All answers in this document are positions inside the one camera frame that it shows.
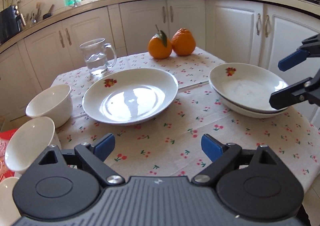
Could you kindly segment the orange with leaf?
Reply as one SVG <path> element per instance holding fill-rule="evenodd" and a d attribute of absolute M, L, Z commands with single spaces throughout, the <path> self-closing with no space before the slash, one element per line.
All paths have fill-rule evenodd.
<path fill-rule="evenodd" d="M 168 58 L 172 53 L 172 43 L 164 31 L 156 25 L 157 32 L 148 43 L 148 52 L 156 60 Z"/>

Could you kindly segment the large white fruit-pattern plate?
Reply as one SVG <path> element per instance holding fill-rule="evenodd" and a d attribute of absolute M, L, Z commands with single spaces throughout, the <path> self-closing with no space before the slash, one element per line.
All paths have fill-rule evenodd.
<path fill-rule="evenodd" d="M 288 87 L 276 74 L 245 63 L 224 63 L 209 74 L 210 86 L 229 102 L 256 113 L 273 114 L 285 110 L 269 103 L 271 94 Z"/>

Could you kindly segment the white fruit plate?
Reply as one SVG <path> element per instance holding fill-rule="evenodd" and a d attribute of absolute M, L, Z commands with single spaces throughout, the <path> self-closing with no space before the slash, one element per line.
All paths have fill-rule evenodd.
<path fill-rule="evenodd" d="M 174 101 L 178 81 L 160 69 L 128 69 L 95 82 L 84 94 L 82 107 L 92 119 L 129 126 L 148 121 Z"/>

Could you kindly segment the red gift box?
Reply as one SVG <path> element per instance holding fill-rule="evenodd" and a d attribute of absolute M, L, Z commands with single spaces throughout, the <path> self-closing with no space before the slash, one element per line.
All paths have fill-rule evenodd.
<path fill-rule="evenodd" d="M 4 157 L 8 143 L 17 130 L 16 128 L 6 132 L 0 132 L 0 182 L 6 178 L 13 177 L 15 174 L 6 166 Z"/>

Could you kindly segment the white bowl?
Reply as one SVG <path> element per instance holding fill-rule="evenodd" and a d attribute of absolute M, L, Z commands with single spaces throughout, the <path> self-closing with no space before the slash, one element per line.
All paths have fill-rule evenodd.
<path fill-rule="evenodd" d="M 70 119 L 72 111 L 71 87 L 60 84 L 35 96 L 27 105 L 25 114 L 32 119 L 49 117 L 54 121 L 55 127 L 59 128 Z"/>
<path fill-rule="evenodd" d="M 22 125 L 9 140 L 5 164 L 9 170 L 21 175 L 49 145 L 61 147 L 54 121 L 45 116 L 32 119 Z"/>
<path fill-rule="evenodd" d="M 12 225 L 21 216 L 14 203 L 12 197 L 12 191 L 19 178 L 10 177 L 6 178 L 1 182 L 0 188 L 0 224 L 1 225 Z"/>

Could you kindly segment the middle white bowl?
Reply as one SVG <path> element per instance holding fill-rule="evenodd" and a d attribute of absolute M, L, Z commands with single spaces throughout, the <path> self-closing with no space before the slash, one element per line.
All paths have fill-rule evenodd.
<path fill-rule="evenodd" d="M 61 147 L 54 121 L 45 116 L 32 119 L 22 125 L 9 140 L 5 164 L 9 170 L 21 175 L 49 145 Z"/>

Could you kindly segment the white lower kitchen cabinets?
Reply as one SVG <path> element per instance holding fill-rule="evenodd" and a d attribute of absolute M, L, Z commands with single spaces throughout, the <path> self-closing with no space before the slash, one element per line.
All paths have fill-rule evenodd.
<path fill-rule="evenodd" d="M 285 73 L 278 70 L 279 60 L 319 33 L 319 18 L 296 9 L 244 0 L 125 2 L 52 17 L 1 46 L 1 115 L 23 116 L 57 75 L 83 67 L 82 43 L 104 38 L 123 57 L 146 52 L 157 27 L 168 37 L 186 28 L 199 48 L 227 62 L 268 69 L 288 84 L 319 68 L 314 58 Z"/>

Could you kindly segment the near white bowl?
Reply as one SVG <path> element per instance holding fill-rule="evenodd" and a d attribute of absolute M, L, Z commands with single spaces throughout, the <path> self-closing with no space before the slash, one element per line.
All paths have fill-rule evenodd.
<path fill-rule="evenodd" d="M 1 182 L 0 188 L 0 224 L 1 225 L 12 225 L 21 216 L 14 203 L 12 197 L 12 191 L 19 178 L 10 177 L 6 178 Z"/>

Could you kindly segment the bumpy orange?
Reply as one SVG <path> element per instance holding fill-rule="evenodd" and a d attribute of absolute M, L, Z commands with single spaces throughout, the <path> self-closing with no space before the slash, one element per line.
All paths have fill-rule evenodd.
<path fill-rule="evenodd" d="M 178 56 L 189 56 L 193 53 L 196 47 L 196 41 L 192 33 L 180 28 L 172 37 L 172 49 Z"/>

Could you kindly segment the glass mug with water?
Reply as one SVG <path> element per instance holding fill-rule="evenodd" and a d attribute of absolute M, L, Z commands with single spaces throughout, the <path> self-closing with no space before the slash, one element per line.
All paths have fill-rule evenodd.
<path fill-rule="evenodd" d="M 109 69 L 116 65 L 116 51 L 104 38 L 97 38 L 82 43 L 80 50 L 92 76 L 102 77 Z"/>

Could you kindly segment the cherry-pattern tablecloth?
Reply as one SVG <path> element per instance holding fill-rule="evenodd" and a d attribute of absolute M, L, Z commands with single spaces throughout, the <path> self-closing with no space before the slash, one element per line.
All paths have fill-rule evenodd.
<path fill-rule="evenodd" d="M 71 87 L 71 118 L 57 129 L 63 148 L 92 143 L 107 133 L 116 147 L 106 164 L 123 177 L 193 177 L 210 164 L 201 149 L 201 137 L 210 134 L 220 142 L 234 142 L 244 149 L 268 145 L 308 189 L 319 174 L 319 131 L 299 112 L 290 108 L 268 119 L 240 115 L 223 105 L 208 84 L 217 57 L 196 49 L 190 56 L 154 60 L 148 53 L 119 58 L 114 71 L 157 68 L 172 73 L 179 91 L 161 114 L 133 126 L 110 126 L 85 114 L 82 98 L 95 82 L 87 68 L 64 71 L 54 85 Z"/>

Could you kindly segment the far white bowl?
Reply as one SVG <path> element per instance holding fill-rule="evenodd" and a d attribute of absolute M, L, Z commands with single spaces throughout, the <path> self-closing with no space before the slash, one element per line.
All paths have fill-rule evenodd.
<path fill-rule="evenodd" d="M 27 105 L 25 114 L 32 119 L 49 117 L 54 121 L 55 127 L 59 128 L 70 119 L 72 111 L 71 87 L 60 84 L 35 96 Z"/>

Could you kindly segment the right white plate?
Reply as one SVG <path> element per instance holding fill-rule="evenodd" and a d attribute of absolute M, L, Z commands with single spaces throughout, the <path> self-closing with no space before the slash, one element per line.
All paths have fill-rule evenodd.
<path fill-rule="evenodd" d="M 232 102 L 228 101 L 227 99 L 224 99 L 223 97 L 220 98 L 220 101 L 227 106 L 229 109 L 231 109 L 232 111 L 247 116 L 247 117 L 252 117 L 252 118 L 256 118 L 256 119 L 265 119 L 265 118 L 271 118 L 271 117 L 275 117 L 277 115 L 283 114 L 285 112 L 287 112 L 288 108 L 285 110 L 282 110 L 280 112 L 276 112 L 276 113 L 257 113 L 257 112 L 253 112 L 251 110 L 247 110 L 244 108 L 241 108 L 235 104 L 233 104 Z"/>

